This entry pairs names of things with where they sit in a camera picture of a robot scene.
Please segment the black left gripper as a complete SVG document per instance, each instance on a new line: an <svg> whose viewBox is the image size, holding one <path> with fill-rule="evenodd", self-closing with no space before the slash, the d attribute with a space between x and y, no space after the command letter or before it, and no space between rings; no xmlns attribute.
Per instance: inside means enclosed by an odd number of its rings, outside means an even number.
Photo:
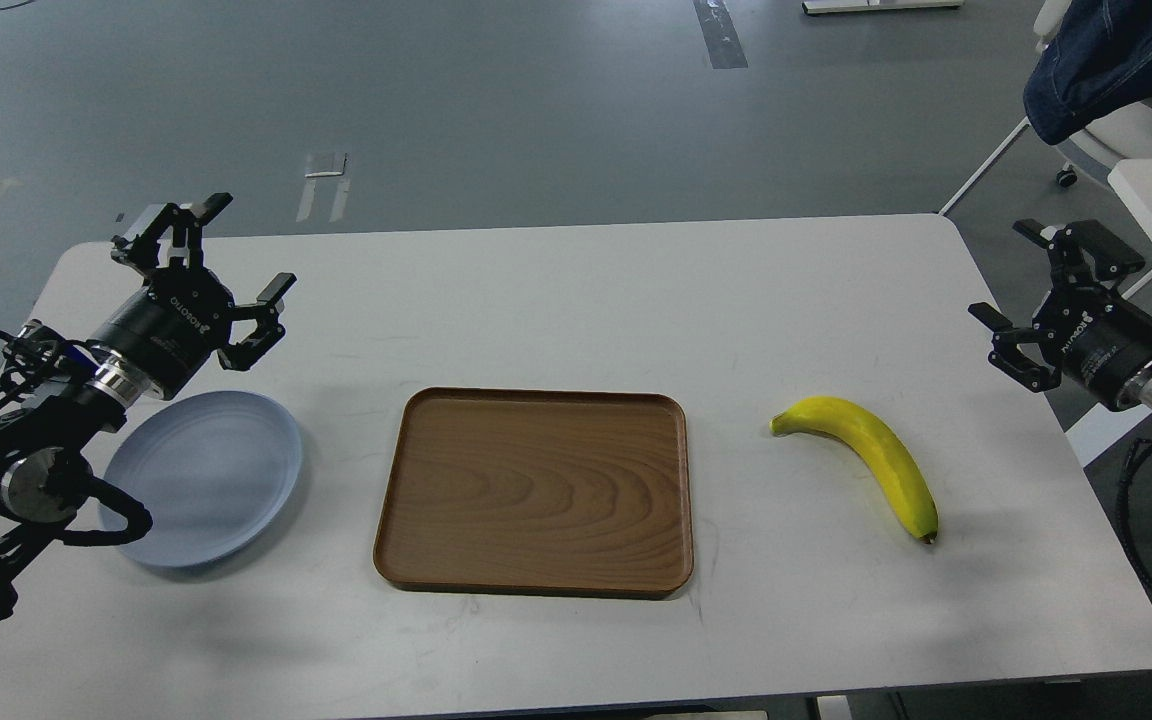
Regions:
<svg viewBox="0 0 1152 720"><path fill-rule="evenodd" d="M285 338L283 300L297 275L280 272L251 304L233 304L228 290L204 268L204 228L233 202L227 192L200 202L150 205L131 228L111 238L111 260L152 273L97 328L88 342L118 354L151 382L151 395L173 400L218 350L219 363L247 372ZM230 324L255 323L247 338L228 342Z"/></svg>

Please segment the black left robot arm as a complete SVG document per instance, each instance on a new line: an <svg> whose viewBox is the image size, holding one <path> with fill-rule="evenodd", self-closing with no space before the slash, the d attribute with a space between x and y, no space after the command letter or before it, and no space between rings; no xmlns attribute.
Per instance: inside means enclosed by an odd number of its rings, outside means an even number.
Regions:
<svg viewBox="0 0 1152 720"><path fill-rule="evenodd" d="M233 197L147 206L111 240L111 259L141 275L91 338L65 338L31 320L0 331L0 621L13 615L14 582L41 551L119 546L147 536L151 511L97 478L83 448L126 424L141 397L172 400L211 357L247 372L285 338L276 274L238 304L204 260L204 229Z"/></svg>

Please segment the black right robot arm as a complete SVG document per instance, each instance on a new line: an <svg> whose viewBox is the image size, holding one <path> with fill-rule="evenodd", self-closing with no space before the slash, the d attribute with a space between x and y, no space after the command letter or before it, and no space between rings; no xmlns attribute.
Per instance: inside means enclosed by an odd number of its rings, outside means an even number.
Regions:
<svg viewBox="0 0 1152 720"><path fill-rule="evenodd" d="M1152 415L1152 316L1120 291L1126 278L1144 268L1143 256L1097 220L1044 225L1020 219L1011 228L1046 253L1051 286L1025 325L987 302L969 306L991 333L990 364L1030 392L1058 388L1068 379L1111 414L1143 409ZM1126 456L1115 518L1126 558L1152 593L1152 575L1130 524L1135 477L1151 457L1152 439L1140 439Z"/></svg>

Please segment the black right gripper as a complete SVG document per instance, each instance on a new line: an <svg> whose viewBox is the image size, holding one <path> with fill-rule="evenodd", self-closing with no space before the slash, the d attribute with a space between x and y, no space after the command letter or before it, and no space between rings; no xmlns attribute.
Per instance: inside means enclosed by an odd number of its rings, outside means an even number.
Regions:
<svg viewBox="0 0 1152 720"><path fill-rule="evenodd" d="M1119 295L1146 259L1098 220L1043 225L1015 220L1011 229L1046 252L1052 290L1034 313L1034 328L1011 324L996 306L968 306L991 333L987 361L1030 392L1055 389L1061 376L1078 382L1101 406L1140 406L1152 372L1152 316ZM1023 351L1036 346L1043 363Z"/></svg>

